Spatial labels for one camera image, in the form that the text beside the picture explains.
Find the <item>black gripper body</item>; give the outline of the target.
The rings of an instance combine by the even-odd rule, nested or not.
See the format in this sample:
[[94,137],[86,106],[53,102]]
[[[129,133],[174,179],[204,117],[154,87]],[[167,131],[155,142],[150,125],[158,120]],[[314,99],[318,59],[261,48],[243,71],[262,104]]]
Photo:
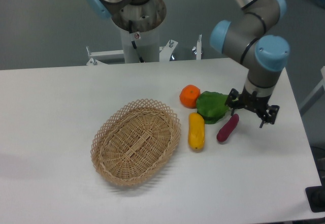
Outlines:
[[244,108],[256,114],[265,114],[268,108],[268,101],[271,95],[267,97],[258,97],[257,92],[249,93],[246,88],[243,89],[240,95],[240,102]]

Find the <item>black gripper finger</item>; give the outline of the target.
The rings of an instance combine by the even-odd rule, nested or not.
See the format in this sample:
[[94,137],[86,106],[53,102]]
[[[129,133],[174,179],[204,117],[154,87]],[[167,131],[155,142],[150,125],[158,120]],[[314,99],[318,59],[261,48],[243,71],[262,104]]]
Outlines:
[[235,110],[241,109],[241,101],[239,98],[239,92],[236,89],[232,88],[225,101],[225,105],[231,109],[231,116],[234,115]]
[[259,127],[262,128],[264,124],[274,124],[279,109],[280,107],[278,105],[267,105],[265,108],[259,110],[258,116],[261,119],[261,124]]

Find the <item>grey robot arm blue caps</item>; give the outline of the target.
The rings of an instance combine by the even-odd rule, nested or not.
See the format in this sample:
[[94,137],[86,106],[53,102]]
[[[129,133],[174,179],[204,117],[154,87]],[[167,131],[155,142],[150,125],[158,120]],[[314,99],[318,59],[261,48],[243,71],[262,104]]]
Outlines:
[[[120,29],[126,63],[169,60],[159,49],[158,27],[166,17],[163,0],[87,0],[103,19]],[[274,124],[279,107],[268,101],[290,53],[288,42],[268,34],[286,12],[285,0],[236,0],[240,21],[223,20],[210,35],[210,45],[248,69],[242,92],[232,89],[226,104],[255,113],[262,124]]]

